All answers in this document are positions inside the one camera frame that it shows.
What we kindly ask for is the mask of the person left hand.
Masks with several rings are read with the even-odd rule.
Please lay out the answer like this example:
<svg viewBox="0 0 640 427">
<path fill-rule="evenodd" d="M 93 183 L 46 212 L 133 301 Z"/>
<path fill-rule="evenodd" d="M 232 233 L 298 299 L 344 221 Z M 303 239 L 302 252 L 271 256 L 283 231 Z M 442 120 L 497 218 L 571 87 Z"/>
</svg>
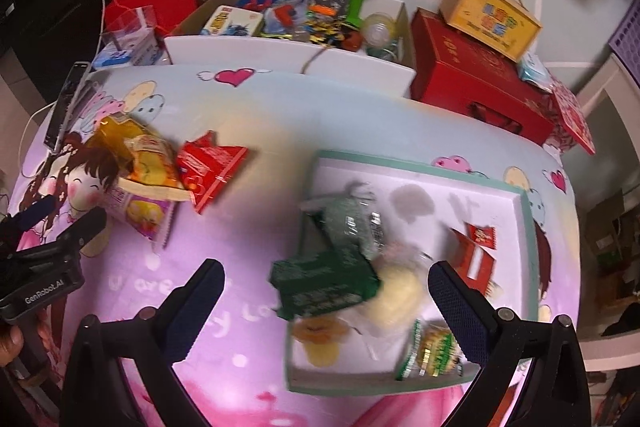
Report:
<svg viewBox="0 0 640 427">
<path fill-rule="evenodd" d="M 17 325 L 2 325 L 0 332 L 0 366 L 13 362 L 24 346 L 24 336 Z"/>
</svg>

